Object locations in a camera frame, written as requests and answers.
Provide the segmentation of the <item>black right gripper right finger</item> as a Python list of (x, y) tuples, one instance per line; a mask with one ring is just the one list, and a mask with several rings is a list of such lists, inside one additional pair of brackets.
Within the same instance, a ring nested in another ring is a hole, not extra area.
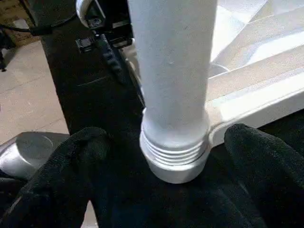
[(303, 156), (280, 138), (245, 124), (229, 127), (224, 144), (266, 224), (302, 228)]

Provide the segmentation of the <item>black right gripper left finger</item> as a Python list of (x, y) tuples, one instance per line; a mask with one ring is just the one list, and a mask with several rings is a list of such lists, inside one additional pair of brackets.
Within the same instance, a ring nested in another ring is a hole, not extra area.
[(79, 228), (111, 149), (106, 131), (85, 128), (61, 143), (1, 216), (2, 228)]

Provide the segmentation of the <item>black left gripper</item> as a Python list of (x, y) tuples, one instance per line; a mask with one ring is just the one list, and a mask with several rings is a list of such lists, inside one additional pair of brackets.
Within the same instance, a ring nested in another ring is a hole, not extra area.
[(133, 43), (133, 32), (130, 16), (118, 15), (113, 17), (78, 16), (92, 36), (77, 39), (76, 45), (80, 53), (90, 53), (97, 49), (102, 55), (106, 68), (119, 84), (136, 85), (136, 81), (126, 57), (122, 54), (124, 47)]

